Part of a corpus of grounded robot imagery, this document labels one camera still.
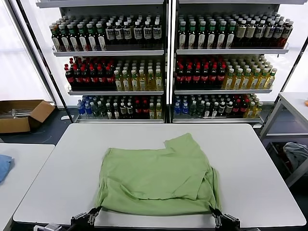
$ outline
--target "metal shelf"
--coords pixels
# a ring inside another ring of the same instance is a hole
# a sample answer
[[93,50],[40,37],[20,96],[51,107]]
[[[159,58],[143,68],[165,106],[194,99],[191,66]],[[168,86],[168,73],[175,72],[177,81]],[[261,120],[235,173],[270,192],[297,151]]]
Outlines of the metal shelf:
[[69,95],[163,95],[163,91],[68,91]]
[[163,119],[78,119],[77,123],[87,124],[163,124]]
[[199,94],[260,94],[270,93],[270,90],[175,90],[176,95],[199,95]]
[[303,5],[307,0],[179,0],[180,4],[296,4]]
[[200,124],[221,124],[221,123],[247,123],[255,124],[262,123],[260,118],[246,119],[246,118],[205,118],[205,119],[173,119],[173,123],[200,123]]
[[41,0],[40,8],[82,7],[82,6],[121,6],[121,5],[161,5],[164,0]]
[[53,54],[56,57],[163,55],[164,54],[164,50],[144,50],[144,51],[70,51],[70,52],[57,52],[57,51],[54,51]]

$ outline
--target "bottle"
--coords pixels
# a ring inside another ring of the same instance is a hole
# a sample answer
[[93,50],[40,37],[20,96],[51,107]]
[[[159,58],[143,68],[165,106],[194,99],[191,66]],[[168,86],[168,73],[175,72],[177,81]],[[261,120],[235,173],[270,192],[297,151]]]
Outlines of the bottle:
[[194,48],[194,41],[195,41],[195,29],[196,29],[196,22],[191,21],[190,22],[190,28],[189,28],[189,33],[188,33],[188,44],[187,47],[188,49],[193,49]]
[[227,105],[226,105],[226,109],[225,109],[225,115],[226,116],[230,116],[231,112],[232,112],[232,108],[233,108],[233,102],[230,101]]
[[186,40],[186,31],[185,31],[186,22],[181,21],[180,23],[180,31],[179,31],[179,49],[183,50],[185,48],[185,40]]
[[148,70],[148,83],[147,83],[147,90],[149,91],[155,91],[155,78],[153,75],[153,70],[149,69]]
[[133,91],[139,91],[140,87],[138,85],[138,78],[136,70],[131,71],[131,83]]
[[200,22],[199,33],[198,33],[198,49],[203,49],[205,41],[205,21]]
[[225,35],[226,35],[226,32],[225,32],[226,24],[227,24],[226,21],[221,21],[219,31],[217,32],[217,34],[215,36],[216,39],[217,39],[217,41],[215,41],[217,49],[223,48],[223,44],[224,44],[224,41],[225,41]]
[[146,79],[144,75],[144,70],[139,70],[139,86],[140,91],[146,91]]
[[154,103],[150,103],[150,119],[155,119]]
[[214,44],[214,40],[215,40],[215,26],[216,26],[216,22],[215,21],[211,21],[210,22],[210,30],[207,34],[207,42],[206,42],[206,48],[207,49],[212,49],[213,48],[213,44]]
[[224,79],[221,89],[230,90],[233,81],[234,69],[230,68],[227,77]]
[[239,89],[240,83],[242,81],[242,73],[243,73],[243,69],[238,68],[237,73],[233,75],[233,80],[232,80],[232,84],[231,84],[232,90],[238,90]]
[[263,102],[259,101],[257,107],[254,108],[254,111],[251,115],[252,118],[259,118],[262,110]]
[[235,25],[236,25],[235,21],[230,22],[230,27],[229,27],[229,31],[228,31],[227,39],[226,39],[226,49],[230,49],[232,47],[234,34],[235,34],[234,33]]
[[248,109],[244,113],[243,118],[251,118],[254,108],[255,108],[255,102],[252,101],[250,102]]
[[163,90],[162,75],[160,73],[160,69],[156,69],[155,82],[156,82],[156,90]]
[[264,89],[268,89],[268,90],[269,90],[269,89],[271,88],[271,86],[273,85],[273,82],[274,82],[274,80],[275,80],[275,74],[276,74],[276,72],[277,72],[277,69],[276,69],[276,68],[273,68],[272,71],[270,72],[270,75],[269,75],[268,80],[267,80],[266,83],[265,83]]
[[217,112],[218,112],[218,105],[219,103],[218,102],[214,102],[214,106],[212,108],[212,118],[216,117],[217,116]]
[[247,68],[245,70],[245,74],[242,75],[242,80],[241,80],[240,87],[239,87],[241,90],[247,89],[247,84],[248,84],[248,81],[249,81],[250,76],[251,76],[250,73],[251,73],[251,69]]

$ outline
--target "dark bottle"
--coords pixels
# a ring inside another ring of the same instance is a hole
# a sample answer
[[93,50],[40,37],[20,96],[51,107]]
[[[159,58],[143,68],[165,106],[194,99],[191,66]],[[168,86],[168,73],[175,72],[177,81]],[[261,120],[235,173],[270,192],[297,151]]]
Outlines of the dark bottle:
[[186,31],[185,31],[186,22],[181,21],[180,23],[180,32],[179,32],[179,49],[183,50],[185,48],[185,41],[186,41]]
[[57,52],[62,51],[61,48],[63,46],[61,36],[57,33],[57,27],[54,25],[50,25],[49,29],[51,30],[52,36],[51,39],[53,41],[54,47],[57,50]]
[[211,21],[210,22],[210,30],[207,34],[207,41],[206,41],[206,48],[207,49],[213,48],[214,40],[215,40],[215,26],[216,26],[216,22]]
[[240,103],[241,103],[241,100],[237,99],[233,108],[232,108],[232,115],[233,116],[237,116],[239,114]]
[[132,29],[128,22],[124,22],[123,34],[125,43],[131,44],[133,36],[132,36]]
[[107,28],[106,28],[107,42],[108,42],[108,44],[113,45],[115,43],[115,40],[116,40],[115,29],[111,25],[110,22],[106,23],[106,25],[107,25]]
[[62,40],[62,43],[63,43],[63,49],[62,50],[63,51],[71,51],[72,44],[69,40],[69,36],[67,34],[65,26],[59,25],[59,29],[60,29],[60,32],[61,32],[61,40]]
[[142,27],[140,26],[139,22],[135,22],[134,37],[137,44],[142,43]]
[[191,21],[190,27],[189,27],[189,32],[188,32],[187,45],[186,45],[188,47],[188,49],[194,48],[194,41],[195,41],[195,37],[196,37],[195,29],[196,29],[196,22]]
[[193,73],[193,84],[195,87],[198,87],[200,81],[200,65],[197,65],[194,73]]
[[216,33],[216,41],[214,42],[217,49],[221,49],[223,47],[224,41],[225,41],[225,29],[226,29],[226,21],[221,21],[219,31]]
[[199,33],[198,33],[198,49],[203,49],[205,41],[205,21],[200,22]]
[[230,27],[229,27],[229,31],[228,31],[228,35],[226,38],[226,49],[230,49],[232,47],[233,44],[233,40],[234,40],[234,31],[235,31],[235,25],[236,22],[235,21],[231,21],[230,22]]

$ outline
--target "brown cardboard box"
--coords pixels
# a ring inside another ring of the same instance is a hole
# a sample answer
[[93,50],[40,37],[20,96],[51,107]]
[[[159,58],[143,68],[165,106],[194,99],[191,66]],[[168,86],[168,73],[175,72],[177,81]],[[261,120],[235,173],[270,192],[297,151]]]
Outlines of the brown cardboard box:
[[28,117],[0,119],[0,133],[26,132],[38,128],[55,109],[44,100],[0,101],[0,112],[33,109]]

